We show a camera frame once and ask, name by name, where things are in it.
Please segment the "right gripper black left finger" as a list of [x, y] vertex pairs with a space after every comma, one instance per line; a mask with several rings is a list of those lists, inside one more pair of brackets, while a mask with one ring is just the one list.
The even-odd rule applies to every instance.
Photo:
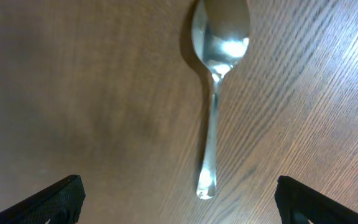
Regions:
[[76, 224], [85, 197], [81, 177], [69, 175], [0, 212], [0, 224]]

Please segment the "metal tablespoon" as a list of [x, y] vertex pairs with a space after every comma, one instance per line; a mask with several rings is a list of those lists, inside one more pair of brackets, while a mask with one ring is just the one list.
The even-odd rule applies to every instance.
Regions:
[[217, 194], [219, 92], [224, 77], [247, 52], [250, 15], [246, 0], [200, 0], [191, 23], [193, 50], [212, 78], [208, 130], [196, 195], [209, 200]]

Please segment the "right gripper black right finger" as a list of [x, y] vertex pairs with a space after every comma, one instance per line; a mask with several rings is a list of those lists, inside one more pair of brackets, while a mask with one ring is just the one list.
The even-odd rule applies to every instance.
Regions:
[[289, 177], [280, 176], [275, 202], [282, 224], [358, 224], [358, 213]]

